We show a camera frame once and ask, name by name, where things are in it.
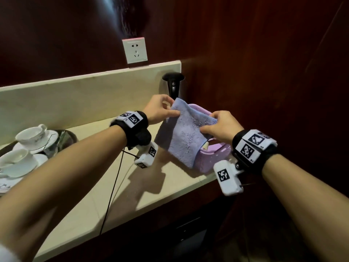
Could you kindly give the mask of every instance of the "white countertop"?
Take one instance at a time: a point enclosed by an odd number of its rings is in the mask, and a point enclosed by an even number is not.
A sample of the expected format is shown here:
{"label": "white countertop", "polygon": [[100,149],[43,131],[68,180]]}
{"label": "white countertop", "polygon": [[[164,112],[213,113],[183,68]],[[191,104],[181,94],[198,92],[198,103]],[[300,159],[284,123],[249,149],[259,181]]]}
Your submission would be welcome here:
{"label": "white countertop", "polygon": [[[109,126],[111,119],[69,128],[79,140]],[[153,139],[160,124],[149,126]],[[122,153],[104,176],[47,237],[34,261],[45,261],[98,236],[120,166]],[[172,199],[216,179],[212,171],[203,175],[189,169],[166,151],[159,149],[153,165],[141,169],[134,157],[124,154],[103,232],[123,224]]]}

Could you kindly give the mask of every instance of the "black wrist strap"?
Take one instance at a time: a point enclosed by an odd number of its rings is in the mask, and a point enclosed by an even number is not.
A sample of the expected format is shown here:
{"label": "black wrist strap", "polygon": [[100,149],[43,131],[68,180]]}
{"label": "black wrist strap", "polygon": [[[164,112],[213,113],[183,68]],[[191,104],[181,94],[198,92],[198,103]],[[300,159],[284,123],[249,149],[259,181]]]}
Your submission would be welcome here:
{"label": "black wrist strap", "polygon": [[147,130],[148,118],[142,111],[128,111],[110,123],[110,126],[114,125],[118,125],[124,130],[127,138],[126,146],[129,150],[137,145],[146,146],[151,142],[151,134]]}
{"label": "black wrist strap", "polygon": [[277,154],[277,142],[258,130],[242,130],[232,141],[238,169],[261,173],[265,162]]}

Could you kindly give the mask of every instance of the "hand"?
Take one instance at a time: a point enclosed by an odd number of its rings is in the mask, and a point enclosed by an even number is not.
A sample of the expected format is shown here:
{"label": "hand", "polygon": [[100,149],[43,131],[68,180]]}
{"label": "hand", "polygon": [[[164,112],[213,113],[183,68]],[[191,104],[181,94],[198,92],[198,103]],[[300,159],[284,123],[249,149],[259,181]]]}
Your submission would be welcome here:
{"label": "hand", "polygon": [[157,124],[166,118],[178,117],[180,115],[179,110],[171,110],[171,107],[163,103],[163,101],[169,102],[170,105],[174,103],[174,100],[168,95],[154,95],[143,109],[143,112],[148,118],[149,125]]}
{"label": "hand", "polygon": [[226,144],[231,145],[234,136],[244,129],[229,111],[215,111],[210,117],[218,119],[218,122],[200,127],[200,132],[208,133]]}

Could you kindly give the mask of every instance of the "teacup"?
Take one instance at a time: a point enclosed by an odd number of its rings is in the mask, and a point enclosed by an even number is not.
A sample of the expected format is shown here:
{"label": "teacup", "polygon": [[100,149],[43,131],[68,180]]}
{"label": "teacup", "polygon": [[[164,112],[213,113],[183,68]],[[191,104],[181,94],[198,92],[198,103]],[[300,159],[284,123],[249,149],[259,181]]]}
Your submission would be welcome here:
{"label": "teacup", "polygon": [[37,167],[38,162],[30,151],[19,149],[0,157],[1,174],[8,177],[20,177]]}
{"label": "teacup", "polygon": [[47,127],[40,124],[37,127],[27,128],[16,135],[16,141],[27,150],[36,150],[44,147],[49,141]]}

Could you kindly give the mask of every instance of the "power outlet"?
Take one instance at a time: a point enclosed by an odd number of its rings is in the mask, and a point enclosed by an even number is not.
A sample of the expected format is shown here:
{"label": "power outlet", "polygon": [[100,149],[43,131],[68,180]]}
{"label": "power outlet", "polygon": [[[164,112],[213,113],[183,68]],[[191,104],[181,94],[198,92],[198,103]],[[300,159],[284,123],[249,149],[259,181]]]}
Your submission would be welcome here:
{"label": "power outlet", "polygon": [[128,64],[148,60],[144,38],[123,39],[123,45]]}

